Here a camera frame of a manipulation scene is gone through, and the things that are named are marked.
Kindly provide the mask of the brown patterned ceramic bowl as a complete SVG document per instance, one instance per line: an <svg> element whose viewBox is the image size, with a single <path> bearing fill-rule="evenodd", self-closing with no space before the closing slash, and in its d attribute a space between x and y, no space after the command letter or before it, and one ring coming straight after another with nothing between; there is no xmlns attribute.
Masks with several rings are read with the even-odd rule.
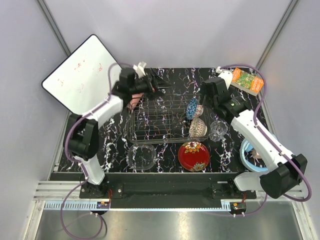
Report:
<svg viewBox="0 0 320 240"><path fill-rule="evenodd" d="M189 128L189 136L192 138L204 137L208 131L208 127L205 122L199 117L195 117L191 121Z"/></svg>

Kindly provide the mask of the red floral plate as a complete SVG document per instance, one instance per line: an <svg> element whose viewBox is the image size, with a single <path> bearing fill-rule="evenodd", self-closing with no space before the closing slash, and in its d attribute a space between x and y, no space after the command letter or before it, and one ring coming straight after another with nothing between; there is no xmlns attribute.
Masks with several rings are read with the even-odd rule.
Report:
<svg viewBox="0 0 320 240"><path fill-rule="evenodd" d="M209 150L198 141L185 142L179 148L177 156L180 165L190 172L202 171L210 162Z"/></svg>

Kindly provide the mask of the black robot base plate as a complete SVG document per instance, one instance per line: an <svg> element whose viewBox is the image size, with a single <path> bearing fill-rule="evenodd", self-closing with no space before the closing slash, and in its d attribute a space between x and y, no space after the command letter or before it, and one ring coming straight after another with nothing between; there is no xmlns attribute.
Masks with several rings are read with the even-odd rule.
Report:
<svg viewBox="0 0 320 240"><path fill-rule="evenodd" d="M233 180L237 173L107 173L98 186L86 183L81 199L123 199L134 195L200 195L213 199L254 199L253 190L240 191Z"/></svg>

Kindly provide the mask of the pink plastic cup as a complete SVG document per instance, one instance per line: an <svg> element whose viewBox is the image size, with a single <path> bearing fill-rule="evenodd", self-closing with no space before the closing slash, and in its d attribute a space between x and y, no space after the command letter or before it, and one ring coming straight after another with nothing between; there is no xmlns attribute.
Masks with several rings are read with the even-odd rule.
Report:
<svg viewBox="0 0 320 240"><path fill-rule="evenodd" d="M133 110L138 105L138 103L140 102L143 96L144 96L144 93L133 94L131 101L127 105L127 108L129 110Z"/></svg>

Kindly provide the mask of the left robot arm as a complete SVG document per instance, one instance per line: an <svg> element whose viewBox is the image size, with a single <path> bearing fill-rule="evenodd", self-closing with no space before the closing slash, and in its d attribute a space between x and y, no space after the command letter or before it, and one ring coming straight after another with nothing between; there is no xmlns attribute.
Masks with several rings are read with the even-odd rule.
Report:
<svg viewBox="0 0 320 240"><path fill-rule="evenodd" d="M123 68L106 99L83 115L71 114L68 118L64 139L64 153L68 160L77 163L84 173L84 181L92 184L90 192L97 198L108 193L103 182L102 170L97 152L99 150L99 129L114 115L121 113L136 94L157 98L162 90L171 84L163 80L155 71L147 74L137 66Z"/></svg>

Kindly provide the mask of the clear drinking glass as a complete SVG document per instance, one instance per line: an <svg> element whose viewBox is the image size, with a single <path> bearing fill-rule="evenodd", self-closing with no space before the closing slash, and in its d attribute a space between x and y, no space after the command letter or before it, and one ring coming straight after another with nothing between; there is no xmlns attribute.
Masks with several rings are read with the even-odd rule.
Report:
<svg viewBox="0 0 320 240"><path fill-rule="evenodd" d="M209 138L214 142L220 141L224 135L227 133L229 127L221 120L216 120L210 125Z"/></svg>

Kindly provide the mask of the blue orange patterned bowl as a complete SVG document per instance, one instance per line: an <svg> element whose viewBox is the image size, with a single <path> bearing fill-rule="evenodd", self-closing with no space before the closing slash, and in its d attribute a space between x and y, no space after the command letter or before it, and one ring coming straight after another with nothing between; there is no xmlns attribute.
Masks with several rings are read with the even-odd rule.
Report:
<svg viewBox="0 0 320 240"><path fill-rule="evenodd" d="M186 108L186 118L188 120L193 120L194 118L200 117L204 112L204 107L198 104L197 99L194 97L188 103Z"/></svg>

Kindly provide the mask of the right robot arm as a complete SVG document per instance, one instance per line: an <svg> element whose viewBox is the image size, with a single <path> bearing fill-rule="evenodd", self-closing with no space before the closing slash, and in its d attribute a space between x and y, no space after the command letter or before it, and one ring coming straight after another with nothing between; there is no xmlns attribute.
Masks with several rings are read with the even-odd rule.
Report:
<svg viewBox="0 0 320 240"><path fill-rule="evenodd" d="M214 77L201 83L201 105L213 109L259 153L266 165L263 172L244 172L227 185L228 195L239 198L245 191L264 191L277 199L304 179L307 159L286 149L257 119L251 106L241 97L232 97L226 81Z"/></svg>

